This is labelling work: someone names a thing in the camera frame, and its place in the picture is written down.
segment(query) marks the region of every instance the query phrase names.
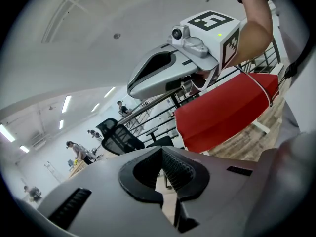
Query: fluorescent light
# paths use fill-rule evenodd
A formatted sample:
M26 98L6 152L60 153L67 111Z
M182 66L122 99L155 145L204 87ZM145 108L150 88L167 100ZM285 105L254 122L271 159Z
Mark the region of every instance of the fluorescent light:
M93 109L92 109L91 112L93 112L95 109L97 109L99 105L100 105L100 104L97 104L95 107L93 107Z
M64 102L64 106L63 106L63 110L61 111L61 113L65 113L69 104L69 101L71 99L71 96L67 96Z
M22 149L24 152L28 153L30 150L28 150L26 147L21 146L20 149Z
M61 121L59 122L59 130L60 130L61 128L63 128L63 126L64 126L64 120L61 120Z
M110 91L109 91L104 97L107 97L114 89L115 89L115 87L113 87L112 89L110 89Z
M2 133L9 142L15 141L15 138L7 131L3 124L0 124L0 133Z

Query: ceiling light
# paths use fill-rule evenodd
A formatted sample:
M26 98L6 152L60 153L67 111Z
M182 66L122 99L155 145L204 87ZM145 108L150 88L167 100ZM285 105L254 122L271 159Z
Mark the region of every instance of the ceiling light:
M63 110L61 111L61 113L65 113L69 104L69 101L71 99L71 96L67 96L64 102L64 106L63 106Z
M100 105L100 104L97 104L95 107L93 107L93 109L92 109L91 112L93 112L95 109L97 109L99 105Z
M24 152L28 153L30 150L28 150L26 147L21 146L20 149L22 149Z
M63 128L63 126L64 126L64 120L61 120L61 121L59 122L59 130L60 130L61 128Z
M113 87L112 89L110 89L110 91L109 91L104 97L107 97L114 89L115 89L115 87Z
M0 133L2 133L9 142L15 141L15 138L7 131L3 124L0 124Z

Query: red surface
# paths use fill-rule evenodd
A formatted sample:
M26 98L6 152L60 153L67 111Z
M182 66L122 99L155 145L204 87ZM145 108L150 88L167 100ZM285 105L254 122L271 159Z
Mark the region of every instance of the red surface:
M272 96L278 77L250 75ZM200 153L223 143L250 125L269 106L263 90L239 74L175 111L176 126L189 151Z

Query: black pants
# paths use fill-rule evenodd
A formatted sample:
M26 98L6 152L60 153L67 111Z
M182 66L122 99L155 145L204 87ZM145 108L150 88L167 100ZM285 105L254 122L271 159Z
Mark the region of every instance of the black pants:
M92 164L93 162L89 160L88 156L86 156L85 158L83 158L83 161L87 164L87 165L90 165Z

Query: camera lens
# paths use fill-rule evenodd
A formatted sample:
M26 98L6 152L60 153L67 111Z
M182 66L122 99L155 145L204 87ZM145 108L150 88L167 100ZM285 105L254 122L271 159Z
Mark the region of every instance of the camera lens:
M172 31L172 36L173 36L176 40L181 39L181 36L182 36L181 30L178 29L178 28L173 29L173 31Z

